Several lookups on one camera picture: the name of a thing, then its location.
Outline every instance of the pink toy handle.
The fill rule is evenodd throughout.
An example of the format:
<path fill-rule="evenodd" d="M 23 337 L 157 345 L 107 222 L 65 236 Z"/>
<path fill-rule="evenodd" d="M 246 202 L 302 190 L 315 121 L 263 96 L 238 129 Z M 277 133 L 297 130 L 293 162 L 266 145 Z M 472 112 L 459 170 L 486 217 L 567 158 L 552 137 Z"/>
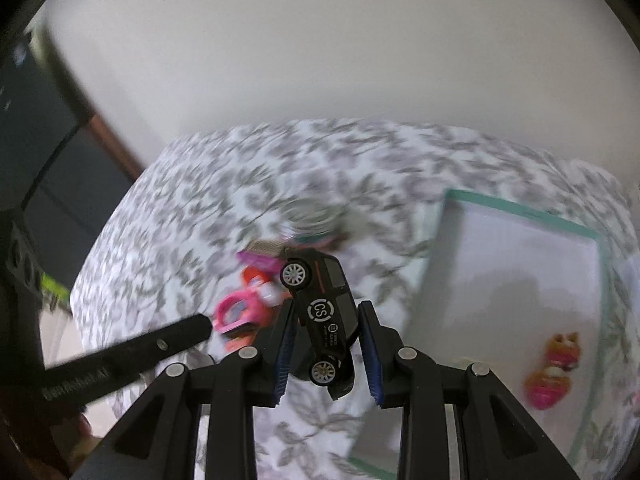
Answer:
<path fill-rule="evenodd" d="M 219 326 L 224 325 L 226 313 L 229 312 L 232 306 L 240 301 L 248 301 L 252 297 L 252 293 L 248 290 L 236 290 L 229 294 L 224 300 L 218 303 L 216 308 L 216 322 Z"/>

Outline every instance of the wooden trim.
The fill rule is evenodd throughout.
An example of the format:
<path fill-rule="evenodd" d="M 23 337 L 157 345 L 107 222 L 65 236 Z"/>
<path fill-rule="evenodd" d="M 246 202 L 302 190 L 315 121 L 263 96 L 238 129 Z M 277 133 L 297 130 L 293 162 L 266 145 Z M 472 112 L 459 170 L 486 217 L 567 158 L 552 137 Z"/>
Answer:
<path fill-rule="evenodd" d="M 95 114 L 89 119 L 88 130 L 120 169 L 135 182 L 144 168 L 99 115 Z"/>

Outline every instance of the white wall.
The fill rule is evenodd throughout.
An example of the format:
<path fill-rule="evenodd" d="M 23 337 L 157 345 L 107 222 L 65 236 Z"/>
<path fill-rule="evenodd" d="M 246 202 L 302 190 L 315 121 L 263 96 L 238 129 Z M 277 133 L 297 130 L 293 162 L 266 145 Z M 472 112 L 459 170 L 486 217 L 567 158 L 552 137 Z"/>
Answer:
<path fill-rule="evenodd" d="M 640 176 L 640 55 L 602 0 L 50 0 L 47 23 L 145 162 L 195 130 L 388 117 Z"/>

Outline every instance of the silver screw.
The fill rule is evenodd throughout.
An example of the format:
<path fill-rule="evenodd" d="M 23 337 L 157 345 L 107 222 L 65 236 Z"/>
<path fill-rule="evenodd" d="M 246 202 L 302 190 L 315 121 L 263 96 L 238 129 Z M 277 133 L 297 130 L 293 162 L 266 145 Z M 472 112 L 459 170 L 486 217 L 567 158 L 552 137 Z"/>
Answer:
<path fill-rule="evenodd" d="M 179 377 L 184 373 L 184 365 L 182 363 L 172 363 L 164 370 L 169 377 Z"/>
<path fill-rule="evenodd" d="M 476 377 L 484 377 L 489 375 L 491 368 L 489 368 L 488 365 L 484 363 L 473 363 L 471 365 L 471 371 Z"/>
<path fill-rule="evenodd" d="M 401 359 L 415 359 L 418 356 L 418 352 L 415 351 L 415 348 L 411 348 L 410 346 L 403 346 L 398 350 L 398 357 Z"/>
<path fill-rule="evenodd" d="M 258 349 L 255 346 L 245 346 L 240 349 L 238 355 L 242 359 L 253 359 L 258 355 Z"/>

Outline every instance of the leaf pattern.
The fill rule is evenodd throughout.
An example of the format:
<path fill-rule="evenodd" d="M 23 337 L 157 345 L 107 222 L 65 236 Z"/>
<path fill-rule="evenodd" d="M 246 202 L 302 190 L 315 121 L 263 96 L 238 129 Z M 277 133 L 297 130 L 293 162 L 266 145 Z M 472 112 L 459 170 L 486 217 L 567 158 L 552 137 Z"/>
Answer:
<path fill-rule="evenodd" d="M 472 130 L 316 120 L 197 133 L 161 153 L 96 240 L 71 294 L 83 345 L 95 350 L 195 312 L 211 314 L 239 286 L 236 252 L 252 237 L 273 236 L 281 205 L 308 196 L 347 209 L 350 241 L 337 256 L 354 295 L 375 300 L 381 321 L 402 333 L 433 219 L 452 187 L 593 228 L 613 259 L 638 248 L 627 199 L 609 173 Z M 640 415 L 638 331 L 626 292 L 613 273 L 610 280 L 605 376 L 574 463 L 590 480 L 610 478 Z M 208 354 L 223 358 L 223 348 L 215 335 L 176 360 L 199 366 Z M 166 364 L 146 373 L 145 383 Z M 358 474 L 344 457 L 371 403 L 361 356 L 354 364 L 354 391 L 339 402 L 291 378 L 276 410 L 254 410 L 262 480 Z M 143 388 L 136 383 L 110 398 L 117 416 Z M 202 453 L 198 458 L 202 465 Z M 202 477 L 198 468 L 196 476 Z"/>

